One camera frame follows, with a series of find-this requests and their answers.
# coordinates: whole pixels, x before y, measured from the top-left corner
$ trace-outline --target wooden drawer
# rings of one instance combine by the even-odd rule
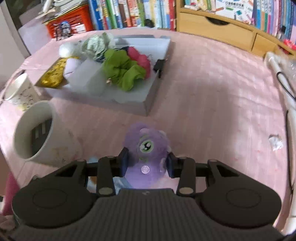
[[[248,51],[252,48],[253,33],[250,30],[231,23],[216,25],[204,16],[182,12],[178,18],[180,32],[215,39]]]
[[[252,48],[252,53],[263,57],[268,51],[273,52],[277,44],[257,34]]]

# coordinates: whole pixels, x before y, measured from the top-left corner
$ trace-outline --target gold crumpled fabric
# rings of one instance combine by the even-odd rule
[[[56,88],[59,86],[59,84],[64,79],[63,73],[64,73],[67,59],[68,58],[61,58],[50,70],[48,70],[41,77],[42,86],[48,87],[48,88]]]

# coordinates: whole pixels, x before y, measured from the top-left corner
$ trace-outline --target purple toy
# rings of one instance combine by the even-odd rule
[[[133,188],[150,188],[165,174],[165,159],[170,151],[163,131],[143,123],[133,124],[126,133],[124,146],[129,150],[125,178]]]

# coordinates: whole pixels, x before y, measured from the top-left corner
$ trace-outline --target ribbed black surface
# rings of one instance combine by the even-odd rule
[[[271,225],[249,230],[222,226],[192,198],[178,197],[171,189],[123,189],[117,196],[98,199],[84,218],[69,226],[46,230],[20,226],[12,235],[16,241],[274,241],[280,237]]]

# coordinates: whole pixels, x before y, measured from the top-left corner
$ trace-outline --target white paper cup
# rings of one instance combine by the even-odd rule
[[[40,148],[32,155],[31,130],[52,118],[49,134]],[[21,117],[14,132],[13,146],[17,155],[25,161],[62,167],[79,159],[82,148],[73,134],[65,127],[49,101],[32,105]]]
[[[26,111],[34,103],[40,101],[26,73],[21,74],[7,86],[3,99],[17,105],[22,111]]]

